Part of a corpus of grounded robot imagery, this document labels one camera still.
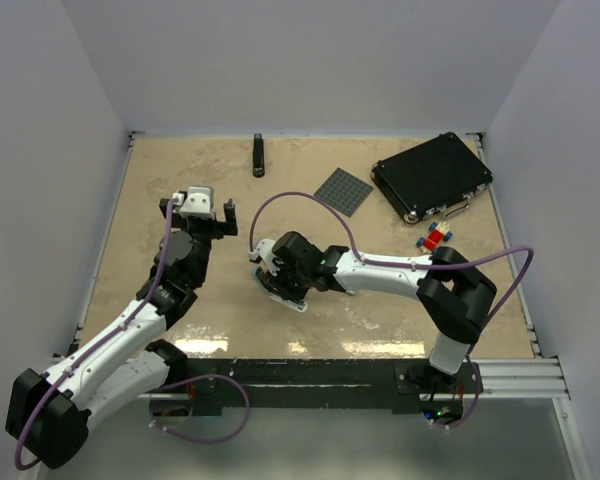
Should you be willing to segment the light blue stapler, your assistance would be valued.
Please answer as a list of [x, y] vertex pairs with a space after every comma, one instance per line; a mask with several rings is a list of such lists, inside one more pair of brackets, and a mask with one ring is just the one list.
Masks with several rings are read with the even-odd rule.
[[304, 300], [302, 300], [300, 302], [295, 302], [292, 300], [285, 300], [282, 297], [280, 297], [278, 294], [274, 293], [269, 287], [267, 287], [264, 282], [264, 274], [265, 274], [265, 271], [262, 270], [260, 267], [256, 267], [252, 272], [252, 276], [255, 279], [256, 283], [266, 293], [266, 295], [268, 296], [269, 299], [271, 299], [281, 305], [284, 305], [284, 306], [290, 308], [291, 310], [294, 310], [299, 313], [304, 313], [307, 311], [308, 305]]

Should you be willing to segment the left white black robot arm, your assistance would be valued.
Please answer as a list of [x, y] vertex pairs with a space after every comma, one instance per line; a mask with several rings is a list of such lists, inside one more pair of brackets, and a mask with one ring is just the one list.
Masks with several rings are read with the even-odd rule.
[[178, 191], [161, 200], [160, 209], [164, 237], [135, 298], [82, 347], [15, 379], [5, 429], [17, 442], [18, 470], [65, 465], [97, 427], [139, 395], [185, 385], [187, 356], [161, 336], [196, 301], [213, 241], [237, 235], [238, 224], [232, 201], [217, 218], [207, 187]]

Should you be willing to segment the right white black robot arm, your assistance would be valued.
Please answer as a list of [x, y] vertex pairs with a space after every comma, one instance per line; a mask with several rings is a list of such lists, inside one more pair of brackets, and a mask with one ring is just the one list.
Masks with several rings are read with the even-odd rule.
[[311, 289], [373, 291], [419, 301], [438, 329], [425, 379], [439, 393], [460, 382], [460, 367], [478, 342], [497, 293], [490, 279], [450, 247], [419, 257], [355, 253], [346, 246], [321, 251], [290, 231], [261, 240], [252, 261], [260, 265], [255, 275], [269, 296], [300, 312]]

